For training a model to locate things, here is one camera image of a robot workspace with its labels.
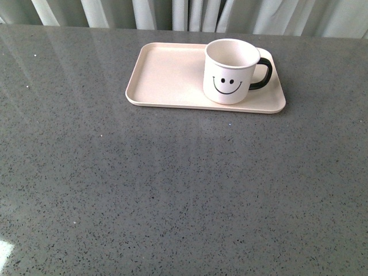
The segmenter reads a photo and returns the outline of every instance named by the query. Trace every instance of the white mug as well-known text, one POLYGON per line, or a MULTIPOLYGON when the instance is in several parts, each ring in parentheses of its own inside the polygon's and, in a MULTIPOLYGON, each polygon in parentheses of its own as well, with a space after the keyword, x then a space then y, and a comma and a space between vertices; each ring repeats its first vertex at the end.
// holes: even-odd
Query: white mug
POLYGON ((271 62, 243 40, 215 40, 206 46, 205 55, 203 91, 214 102, 236 104, 245 99, 249 90, 260 89, 270 81, 271 62), (251 83, 257 64, 267 66, 267 73, 262 81, 251 83))

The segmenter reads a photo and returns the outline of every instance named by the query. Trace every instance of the gray countertop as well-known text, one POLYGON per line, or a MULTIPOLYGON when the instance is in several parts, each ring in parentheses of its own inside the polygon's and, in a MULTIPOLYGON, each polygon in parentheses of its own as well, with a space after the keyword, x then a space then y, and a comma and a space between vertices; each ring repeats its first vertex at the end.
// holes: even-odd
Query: gray countertop
POLYGON ((368 274, 368 40, 0 25, 0 65, 4 275, 368 274), (125 98, 143 45, 223 37, 283 111, 125 98))

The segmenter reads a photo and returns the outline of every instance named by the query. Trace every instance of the white curtain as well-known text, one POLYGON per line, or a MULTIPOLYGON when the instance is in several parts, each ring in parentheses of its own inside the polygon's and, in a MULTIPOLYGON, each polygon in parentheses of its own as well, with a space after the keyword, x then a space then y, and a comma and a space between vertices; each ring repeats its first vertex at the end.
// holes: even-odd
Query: white curtain
POLYGON ((368 0, 0 0, 0 24, 368 38, 368 0))

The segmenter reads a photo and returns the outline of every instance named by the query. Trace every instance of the rectangular tray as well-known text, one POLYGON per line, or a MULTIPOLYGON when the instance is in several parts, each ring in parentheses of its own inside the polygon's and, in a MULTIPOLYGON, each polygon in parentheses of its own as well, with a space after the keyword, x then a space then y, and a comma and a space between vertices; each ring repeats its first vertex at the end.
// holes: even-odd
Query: rectangular tray
MULTIPOLYGON (((205 64, 204 44, 150 43, 138 56, 125 95, 139 106, 161 108, 210 109, 233 112, 277 113, 286 104, 281 84, 269 52, 258 48, 271 61, 270 82, 259 90, 249 91, 234 105, 221 105, 203 93, 205 64)), ((261 81, 266 66, 256 66, 252 82, 261 81)))

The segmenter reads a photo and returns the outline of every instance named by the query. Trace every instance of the black mug handle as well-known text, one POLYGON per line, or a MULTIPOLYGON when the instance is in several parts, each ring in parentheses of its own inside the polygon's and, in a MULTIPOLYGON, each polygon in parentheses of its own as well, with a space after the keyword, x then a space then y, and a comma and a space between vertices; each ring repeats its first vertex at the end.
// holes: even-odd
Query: black mug handle
POLYGON ((268 59, 262 57, 259 59, 257 64, 267 66, 266 76, 264 76, 264 78, 260 82, 251 83, 251 85, 249 86, 249 90, 256 90, 266 86, 272 76, 272 64, 268 59))

